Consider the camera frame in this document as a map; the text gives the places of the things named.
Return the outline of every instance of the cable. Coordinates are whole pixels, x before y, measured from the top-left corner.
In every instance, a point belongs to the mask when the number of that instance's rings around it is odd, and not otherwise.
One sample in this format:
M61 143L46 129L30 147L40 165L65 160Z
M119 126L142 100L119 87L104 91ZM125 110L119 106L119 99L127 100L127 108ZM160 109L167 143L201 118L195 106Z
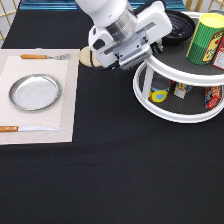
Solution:
M164 0L148 0L144 5L139 6L135 11L134 15L137 16L139 13L141 13L144 9L150 7L154 2L160 1L163 3L164 8L166 9L166 3Z
M95 67L95 65L93 64L93 52L92 51L90 51L90 63L92 65L92 68L94 70L96 70L96 71L107 71L107 70L111 70L111 69L115 69L115 68L119 68L120 67L119 63L116 65L116 62L114 64L114 66L111 65L111 66L106 67L106 68L97 68L97 67Z

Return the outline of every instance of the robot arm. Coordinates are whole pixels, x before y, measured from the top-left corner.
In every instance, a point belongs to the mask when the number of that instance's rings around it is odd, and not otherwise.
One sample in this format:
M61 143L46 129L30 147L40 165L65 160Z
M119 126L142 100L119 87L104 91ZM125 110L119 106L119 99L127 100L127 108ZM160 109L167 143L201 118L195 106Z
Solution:
M89 47L103 67L129 69L152 55L151 45L172 31L161 1L135 15L127 0L76 0L93 20Z

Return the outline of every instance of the white placemat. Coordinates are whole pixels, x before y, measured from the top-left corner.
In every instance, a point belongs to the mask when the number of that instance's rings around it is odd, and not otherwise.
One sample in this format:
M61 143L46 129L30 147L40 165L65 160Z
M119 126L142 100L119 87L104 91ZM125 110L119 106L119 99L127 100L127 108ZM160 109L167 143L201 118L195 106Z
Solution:
M20 54L62 55L72 53L70 60L23 60ZM1 126L49 126L54 131L0 133L0 144L71 142L73 134L79 50L0 50ZM38 111L21 111L14 107L8 93L18 79L31 74L48 74L61 84L60 98Z

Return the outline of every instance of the silver plate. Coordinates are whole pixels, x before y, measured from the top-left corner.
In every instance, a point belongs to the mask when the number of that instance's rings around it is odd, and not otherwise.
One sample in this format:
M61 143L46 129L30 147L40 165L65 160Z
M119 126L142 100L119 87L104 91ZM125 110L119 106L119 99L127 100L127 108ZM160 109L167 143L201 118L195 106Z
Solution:
M51 105L60 95L59 82L50 75L35 74L18 80L10 89L11 102L22 110L39 110Z

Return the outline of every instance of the wooden handle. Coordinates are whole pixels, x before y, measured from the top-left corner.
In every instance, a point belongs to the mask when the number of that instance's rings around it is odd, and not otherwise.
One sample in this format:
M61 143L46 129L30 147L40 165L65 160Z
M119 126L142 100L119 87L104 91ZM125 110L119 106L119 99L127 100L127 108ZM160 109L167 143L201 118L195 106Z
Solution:
M22 54L22 59L47 59L47 55L36 55L36 54Z
M0 126L0 132L17 132L18 129L17 126Z

